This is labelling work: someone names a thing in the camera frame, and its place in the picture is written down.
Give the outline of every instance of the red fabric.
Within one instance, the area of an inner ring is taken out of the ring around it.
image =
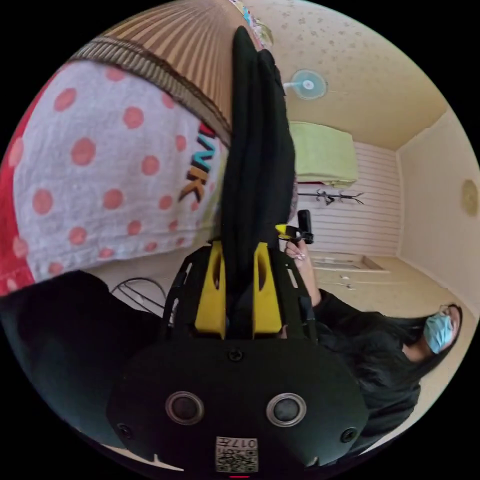
[[[34,283],[27,264],[27,253],[22,249],[14,206],[15,163],[12,149],[22,149],[22,136],[38,101],[57,74],[43,86],[18,124],[0,165],[0,296]]]

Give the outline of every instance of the black wire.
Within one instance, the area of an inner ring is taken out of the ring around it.
[[[145,305],[141,304],[139,301],[137,301],[135,298],[131,297],[130,295],[128,295],[128,293],[126,293],[122,287],[125,287],[129,290],[131,290],[132,292],[136,293],[137,295],[139,295],[142,299],[145,299],[145,300],[148,300],[149,302],[151,302],[152,304],[156,305],[157,307],[160,307],[161,309],[164,309],[165,306],[164,305],[160,305],[159,303],[157,303],[156,301],[153,301],[151,300],[150,298],[146,297],[145,295],[143,295],[142,293],[138,292],[137,290],[135,290],[134,288],[132,288],[131,286],[127,285],[127,283],[129,282],[138,282],[138,281],[142,281],[142,282],[149,282],[151,284],[154,284],[156,287],[158,287],[160,289],[160,291],[162,292],[163,294],[163,298],[166,300],[167,299],[167,294],[165,293],[165,290],[164,288],[155,280],[153,280],[152,278],[145,278],[145,277],[142,277],[142,276],[136,276],[136,277],[133,277],[133,278],[128,278],[127,280],[124,280],[122,282],[120,282],[117,286],[115,286],[114,288],[112,288],[112,290],[110,291],[111,294],[114,294],[117,290],[119,290],[120,292],[122,292],[126,297],[128,297],[132,302],[134,302],[135,304],[137,304],[139,307],[141,307],[142,309],[146,310],[147,312],[150,312],[151,314],[153,315],[157,315],[156,313],[154,313],[153,311],[151,311],[149,308],[147,308]]]

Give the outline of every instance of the green towel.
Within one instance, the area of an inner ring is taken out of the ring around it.
[[[357,155],[349,133],[328,126],[290,122],[299,182],[322,182],[343,189],[359,178]]]

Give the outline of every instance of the screw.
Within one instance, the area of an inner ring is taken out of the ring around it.
[[[340,441],[344,444],[351,442],[357,436],[356,428],[347,428],[340,436]]]
[[[238,348],[232,348],[231,350],[228,351],[228,359],[231,360],[232,362],[240,362],[244,357],[244,354],[242,351],[240,351]]]
[[[119,423],[117,425],[118,430],[120,430],[120,433],[126,438],[126,439],[131,439],[132,438],[132,431],[123,423]]]

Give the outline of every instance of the yellow bracket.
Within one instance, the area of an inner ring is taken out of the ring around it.
[[[275,229],[278,232],[278,238],[280,240],[293,240],[296,236],[296,228],[294,226],[279,224],[275,225]]]
[[[214,241],[195,319],[195,328],[200,334],[217,334],[222,340],[225,339],[226,301],[225,261],[222,243]]]
[[[277,334],[282,329],[277,290],[266,243],[259,243],[253,267],[253,338]]]

